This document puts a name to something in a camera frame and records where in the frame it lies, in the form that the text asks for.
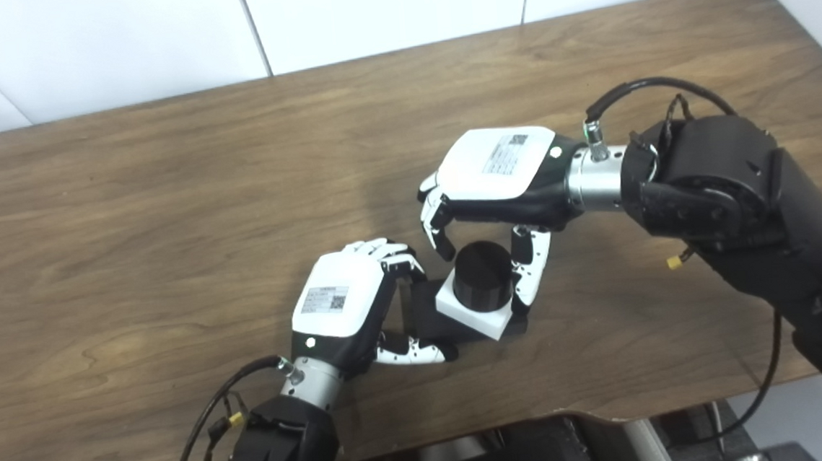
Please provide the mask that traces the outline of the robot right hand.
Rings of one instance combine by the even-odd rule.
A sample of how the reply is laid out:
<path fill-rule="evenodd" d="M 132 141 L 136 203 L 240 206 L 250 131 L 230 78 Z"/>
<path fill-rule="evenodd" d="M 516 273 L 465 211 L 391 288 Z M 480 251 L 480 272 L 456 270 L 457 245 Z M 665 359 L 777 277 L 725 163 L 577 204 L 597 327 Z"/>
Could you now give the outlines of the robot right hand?
<path fill-rule="evenodd" d="M 445 261 L 455 257 L 446 230 L 453 221 L 510 224 L 512 309 L 527 315 L 543 280 L 551 234 L 582 213 L 567 173 L 583 146 L 543 126 L 464 133 L 419 186 L 421 228 L 432 248 Z"/>

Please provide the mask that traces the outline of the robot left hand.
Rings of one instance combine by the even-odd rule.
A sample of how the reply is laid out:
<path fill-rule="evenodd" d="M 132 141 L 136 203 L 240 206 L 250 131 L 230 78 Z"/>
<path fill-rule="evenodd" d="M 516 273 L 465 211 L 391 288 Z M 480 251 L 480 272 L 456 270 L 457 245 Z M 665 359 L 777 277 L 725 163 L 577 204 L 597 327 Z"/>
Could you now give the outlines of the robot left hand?
<path fill-rule="evenodd" d="M 385 237 L 320 256 L 292 312 L 292 358 L 324 362 L 345 379 L 364 374 L 375 362 L 456 361 L 452 344 L 382 330 L 400 281 L 418 285 L 427 279 L 416 251 Z"/>

